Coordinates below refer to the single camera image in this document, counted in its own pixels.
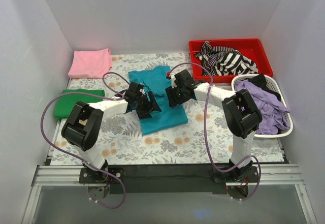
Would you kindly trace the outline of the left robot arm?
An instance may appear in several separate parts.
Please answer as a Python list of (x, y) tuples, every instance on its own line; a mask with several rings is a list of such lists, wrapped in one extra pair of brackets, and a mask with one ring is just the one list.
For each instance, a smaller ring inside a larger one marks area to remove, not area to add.
[(96, 183), (103, 183), (108, 178), (108, 163), (96, 145), (102, 121), (134, 110), (139, 119), (151, 118), (151, 112), (162, 111), (153, 92), (145, 92), (144, 85), (131, 82), (127, 90), (109, 100), (77, 102), (68, 116), (61, 135), (77, 149), (86, 173)]

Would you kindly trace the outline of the teal t-shirt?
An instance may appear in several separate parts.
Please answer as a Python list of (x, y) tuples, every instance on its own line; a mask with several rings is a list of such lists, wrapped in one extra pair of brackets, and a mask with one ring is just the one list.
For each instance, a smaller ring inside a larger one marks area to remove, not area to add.
[(129, 81), (144, 85), (147, 93), (152, 92), (161, 111), (153, 111), (151, 117), (140, 119), (142, 135), (148, 135), (171, 127), (188, 123), (188, 118), (182, 105), (171, 108), (165, 89), (171, 86), (166, 78), (170, 66), (156, 66), (152, 70), (130, 71)]

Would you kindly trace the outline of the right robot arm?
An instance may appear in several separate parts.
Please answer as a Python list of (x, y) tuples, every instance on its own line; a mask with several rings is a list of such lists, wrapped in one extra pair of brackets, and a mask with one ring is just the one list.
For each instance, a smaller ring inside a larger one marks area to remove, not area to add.
[[(262, 115), (250, 93), (245, 89), (233, 92), (208, 82), (195, 81), (188, 70), (167, 72), (167, 79), (171, 81), (171, 86), (166, 88), (170, 107), (182, 105), (191, 99), (205, 102), (204, 140), (208, 158), (215, 171), (229, 174), (235, 182), (247, 178), (252, 167), (252, 141), (262, 122)], [(217, 167), (210, 152), (206, 122), (209, 104), (223, 110), (227, 126), (233, 134), (233, 151), (227, 169)]]

